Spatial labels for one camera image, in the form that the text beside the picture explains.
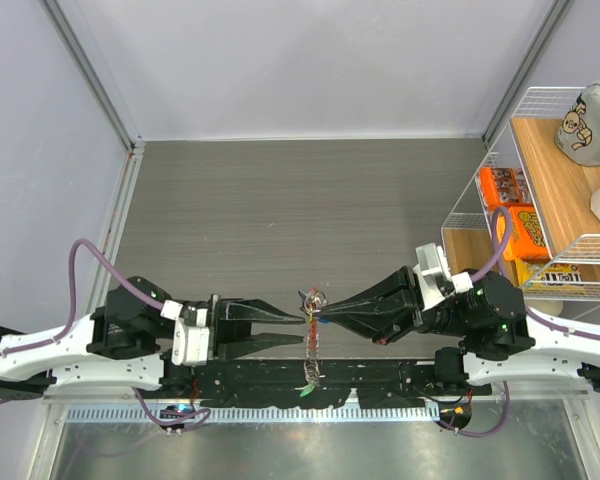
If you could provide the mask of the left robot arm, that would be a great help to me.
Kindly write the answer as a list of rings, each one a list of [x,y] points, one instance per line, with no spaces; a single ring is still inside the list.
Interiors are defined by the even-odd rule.
[[[255,324],[305,322],[263,300],[175,300],[143,277],[127,281],[129,288],[109,291],[103,306],[68,328],[25,334],[0,326],[0,401],[75,387],[129,387],[153,398],[180,398],[192,391],[196,367],[302,340],[253,334]]]

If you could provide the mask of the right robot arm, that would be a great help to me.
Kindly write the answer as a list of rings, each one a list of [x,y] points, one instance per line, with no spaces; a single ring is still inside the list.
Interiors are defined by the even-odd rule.
[[[240,358],[228,344],[254,323],[327,321],[377,345],[409,334],[457,339],[435,352],[423,377],[406,371],[412,391],[463,395],[494,382],[572,380],[600,393],[600,325],[572,322],[526,306],[522,291],[493,271],[458,275],[402,267],[370,288],[328,304],[316,290],[300,295],[289,315],[260,299],[217,300],[215,352]]]

